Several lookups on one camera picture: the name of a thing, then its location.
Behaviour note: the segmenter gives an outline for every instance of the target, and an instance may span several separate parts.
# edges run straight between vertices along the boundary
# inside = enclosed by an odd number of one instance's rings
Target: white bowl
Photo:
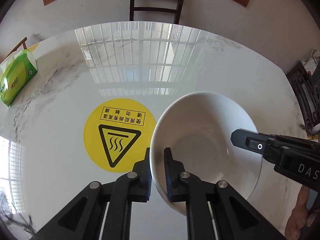
[[[246,111],[223,95],[195,92],[174,101],[160,117],[150,147],[151,174],[162,198],[176,211],[186,214],[185,203],[170,203],[164,172],[164,148],[174,160],[200,179],[227,181],[245,199],[257,185],[262,155],[234,147],[236,129],[257,132]]]

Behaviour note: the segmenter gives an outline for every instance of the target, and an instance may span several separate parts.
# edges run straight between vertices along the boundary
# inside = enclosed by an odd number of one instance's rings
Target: white table
[[[13,184],[22,188],[12,187],[12,197],[37,229],[91,181],[103,184],[120,176],[98,167],[83,143],[88,116],[110,99],[134,99],[157,121],[182,95],[212,91],[242,106],[259,132],[306,138],[299,128],[303,118],[297,99],[282,70],[213,33],[153,22],[106,23],[49,38],[33,54],[38,73],[9,108],[0,104],[0,135],[21,146],[9,150],[21,160],[12,172],[19,173]],[[249,201],[283,231],[299,189],[263,161]],[[153,186],[147,204],[132,205],[130,239],[185,240],[186,218]]]

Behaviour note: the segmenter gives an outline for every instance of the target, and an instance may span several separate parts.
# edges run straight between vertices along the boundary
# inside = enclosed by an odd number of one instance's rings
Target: heat warning symbol
[[[139,130],[104,124],[99,125],[99,132],[111,168],[119,163],[141,135]]]

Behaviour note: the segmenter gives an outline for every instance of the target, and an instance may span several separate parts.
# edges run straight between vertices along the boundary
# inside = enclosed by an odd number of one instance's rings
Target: gray wall
[[[25,36],[31,46],[67,30],[128,19],[129,0],[56,0],[47,6],[16,0],[0,24],[0,59]],[[284,72],[320,48],[320,30],[300,0],[250,0],[246,8],[232,0],[185,0],[180,23],[237,41]]]

